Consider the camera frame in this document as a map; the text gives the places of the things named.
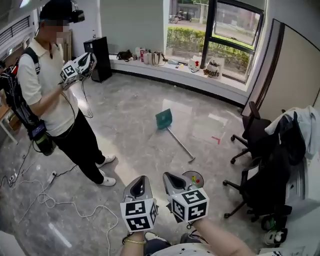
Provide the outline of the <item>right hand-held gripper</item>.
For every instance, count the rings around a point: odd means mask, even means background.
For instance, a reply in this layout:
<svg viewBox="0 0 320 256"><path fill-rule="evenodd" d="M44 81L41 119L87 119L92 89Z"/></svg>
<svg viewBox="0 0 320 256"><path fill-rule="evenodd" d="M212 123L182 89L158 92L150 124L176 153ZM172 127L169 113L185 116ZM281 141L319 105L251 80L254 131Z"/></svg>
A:
<svg viewBox="0 0 320 256"><path fill-rule="evenodd" d="M196 171L183 174L165 172L162 176L168 205L178 223L193 223L208 215L210 199L204 191L204 179Z"/></svg>

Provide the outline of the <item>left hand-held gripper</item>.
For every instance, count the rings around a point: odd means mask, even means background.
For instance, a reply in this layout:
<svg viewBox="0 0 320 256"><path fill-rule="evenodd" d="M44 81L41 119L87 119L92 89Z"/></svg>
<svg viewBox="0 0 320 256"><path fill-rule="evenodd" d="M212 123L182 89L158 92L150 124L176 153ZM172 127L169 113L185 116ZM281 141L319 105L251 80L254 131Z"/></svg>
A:
<svg viewBox="0 0 320 256"><path fill-rule="evenodd" d="M158 207L147 176L141 175L125 187L120 210L130 233L150 231L154 228Z"/></svg>

